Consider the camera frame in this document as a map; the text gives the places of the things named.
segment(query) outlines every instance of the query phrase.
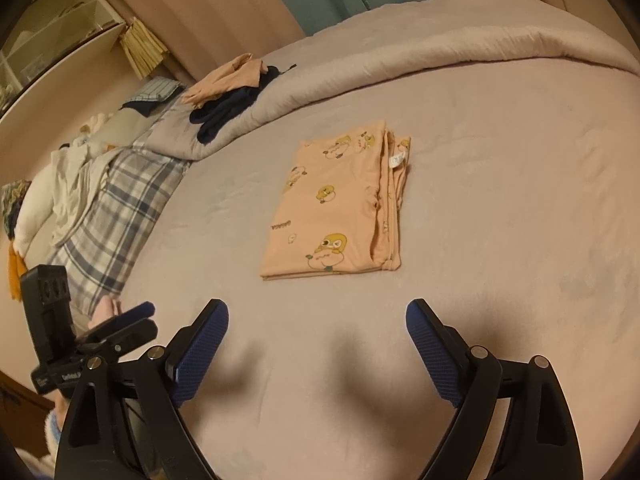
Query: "black cloth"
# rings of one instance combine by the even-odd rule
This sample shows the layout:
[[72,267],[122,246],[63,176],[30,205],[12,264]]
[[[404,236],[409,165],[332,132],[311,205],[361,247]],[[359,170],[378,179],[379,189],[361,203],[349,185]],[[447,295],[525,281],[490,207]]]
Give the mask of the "black cloth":
[[202,108],[196,108],[189,120],[192,124],[202,124],[198,131],[198,141],[209,144],[220,131],[234,117],[238,117],[249,106],[255,103],[260,92],[280,75],[280,71],[269,65],[267,73],[260,76],[258,87],[241,86],[225,93],[215,101],[207,101]]

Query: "blue cloth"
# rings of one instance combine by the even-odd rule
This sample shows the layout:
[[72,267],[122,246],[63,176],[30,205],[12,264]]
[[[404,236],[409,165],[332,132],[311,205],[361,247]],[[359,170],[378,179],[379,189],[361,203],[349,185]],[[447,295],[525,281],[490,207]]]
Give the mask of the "blue cloth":
[[53,440],[56,444],[60,443],[60,437],[62,436],[62,432],[58,428],[58,421],[56,420],[56,413],[51,410],[49,415],[47,415],[47,424],[49,425],[49,432],[53,437]]

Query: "cartoon duck print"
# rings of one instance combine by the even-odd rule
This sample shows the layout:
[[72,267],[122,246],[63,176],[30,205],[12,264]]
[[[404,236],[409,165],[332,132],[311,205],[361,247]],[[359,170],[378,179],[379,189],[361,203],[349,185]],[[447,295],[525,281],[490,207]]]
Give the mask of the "cartoon duck print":
[[356,146],[358,153],[363,152],[367,148],[370,148],[376,143],[376,137],[364,132],[356,139]]
[[340,137],[340,139],[336,140],[331,146],[329,146],[328,149],[324,150],[324,156],[326,158],[341,158],[341,156],[344,155],[344,153],[349,149],[349,147],[351,146],[351,137],[348,135],[345,135],[343,137]]
[[398,142],[398,150],[400,152],[406,152],[409,149],[409,146],[411,146],[411,140],[409,139],[402,139]]
[[300,178],[306,175],[306,168],[304,166],[296,166],[289,172],[289,178],[284,186],[284,191],[288,191],[293,185],[300,180]]
[[309,267],[315,270],[331,272],[336,265],[344,261],[344,248],[347,246],[347,237],[340,233],[327,235],[313,254],[308,254]]
[[325,202],[331,202],[335,198],[335,187],[334,186],[324,186],[321,187],[316,195],[316,198],[320,201],[321,204]]

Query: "blue rubber gripper pad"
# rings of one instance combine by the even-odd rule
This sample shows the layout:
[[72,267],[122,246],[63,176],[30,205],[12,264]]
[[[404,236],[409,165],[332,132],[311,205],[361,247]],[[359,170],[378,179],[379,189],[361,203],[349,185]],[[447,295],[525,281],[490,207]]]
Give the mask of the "blue rubber gripper pad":
[[225,303],[219,301],[175,367],[175,387],[171,397],[178,408],[195,396],[228,326],[229,310]]
[[145,301],[134,308],[123,312],[119,316],[113,318],[114,332],[122,330],[135,322],[152,317],[156,313],[156,308],[150,301]]
[[434,326],[418,301],[424,300],[413,300],[406,308],[406,328],[427,367],[438,394],[453,404],[454,408],[459,408],[465,397],[460,387],[461,367],[438,334],[440,331],[446,337],[446,329],[442,324],[439,327]]

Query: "pink curtain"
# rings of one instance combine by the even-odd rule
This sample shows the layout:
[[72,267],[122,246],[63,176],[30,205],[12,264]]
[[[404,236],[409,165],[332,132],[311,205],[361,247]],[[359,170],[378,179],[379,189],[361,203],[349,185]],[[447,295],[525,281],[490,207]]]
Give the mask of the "pink curtain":
[[138,17],[199,80],[228,60],[263,56],[304,36],[281,0],[107,0],[125,19]]

